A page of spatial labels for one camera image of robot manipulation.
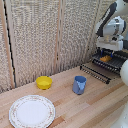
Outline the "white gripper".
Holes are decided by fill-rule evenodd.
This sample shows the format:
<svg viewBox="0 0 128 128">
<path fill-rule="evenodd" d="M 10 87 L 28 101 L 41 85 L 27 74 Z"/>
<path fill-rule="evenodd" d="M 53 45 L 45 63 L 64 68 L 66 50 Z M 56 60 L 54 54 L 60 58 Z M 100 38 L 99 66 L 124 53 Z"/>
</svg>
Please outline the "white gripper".
<svg viewBox="0 0 128 128">
<path fill-rule="evenodd" d="M 123 36 L 105 36 L 98 37 L 96 45 L 100 48 L 110 49 L 110 57 L 113 57 L 114 51 L 120 51 L 123 49 Z M 104 50 L 101 50 L 101 57 L 104 55 Z"/>
</svg>

